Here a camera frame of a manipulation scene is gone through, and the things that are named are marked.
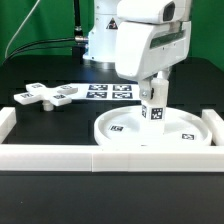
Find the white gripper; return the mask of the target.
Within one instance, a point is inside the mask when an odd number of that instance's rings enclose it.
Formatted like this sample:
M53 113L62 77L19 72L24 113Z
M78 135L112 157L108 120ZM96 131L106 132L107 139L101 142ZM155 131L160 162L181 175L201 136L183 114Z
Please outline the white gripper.
M172 71L170 66L188 55L190 35L190 22L183 22L180 27L178 23L151 25L122 22L117 31L115 49L118 76L139 81L140 99L152 100L152 75L162 70L161 77L169 79Z

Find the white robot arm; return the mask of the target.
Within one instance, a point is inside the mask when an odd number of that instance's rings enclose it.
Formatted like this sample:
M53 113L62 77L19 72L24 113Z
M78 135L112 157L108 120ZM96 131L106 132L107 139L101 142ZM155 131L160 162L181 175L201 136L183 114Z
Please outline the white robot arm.
M164 79L189 52L192 0L94 0L94 26L84 61L114 69L153 96L152 80Z

